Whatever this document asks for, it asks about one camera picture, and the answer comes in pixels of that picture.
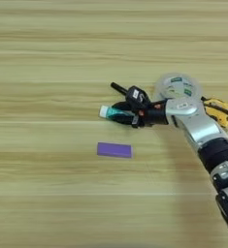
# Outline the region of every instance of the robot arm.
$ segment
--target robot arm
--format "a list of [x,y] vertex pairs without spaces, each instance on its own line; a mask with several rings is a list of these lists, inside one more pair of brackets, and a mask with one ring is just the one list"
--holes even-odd
[[217,205],[228,225],[228,135],[206,114],[203,104],[191,98],[168,100],[166,117],[184,131],[210,174]]
[[197,97],[179,98],[166,98],[160,94],[161,101],[152,103],[146,92],[138,87],[125,90],[115,83],[112,83],[112,87],[126,97],[126,102],[117,103],[113,107],[135,114],[116,115],[113,121],[134,128],[163,124],[183,130],[211,176],[217,191],[216,203],[228,225],[228,135],[216,120],[207,115],[199,94]]

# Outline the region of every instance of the purple block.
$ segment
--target purple block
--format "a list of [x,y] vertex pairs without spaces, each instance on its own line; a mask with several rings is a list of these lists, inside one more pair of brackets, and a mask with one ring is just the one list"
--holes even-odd
[[129,144],[99,142],[97,154],[100,156],[131,158],[132,146]]

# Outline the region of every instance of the wooden table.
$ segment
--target wooden table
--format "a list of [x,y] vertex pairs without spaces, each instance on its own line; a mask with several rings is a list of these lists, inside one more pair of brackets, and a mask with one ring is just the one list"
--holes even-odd
[[182,133],[98,117],[169,72],[228,102],[228,0],[0,0],[0,248],[228,248]]

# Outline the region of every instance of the wooden surface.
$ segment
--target wooden surface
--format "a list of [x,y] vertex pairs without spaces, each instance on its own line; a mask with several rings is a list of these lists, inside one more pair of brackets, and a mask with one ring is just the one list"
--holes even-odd
[[0,248],[228,248],[182,134],[98,117],[169,72],[228,101],[228,0],[0,0]]

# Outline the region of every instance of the purple rectangular block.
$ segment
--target purple rectangular block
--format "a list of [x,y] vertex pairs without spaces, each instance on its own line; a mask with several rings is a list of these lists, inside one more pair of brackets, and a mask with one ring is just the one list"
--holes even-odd
[[97,154],[100,156],[132,158],[132,146],[129,144],[99,142]]

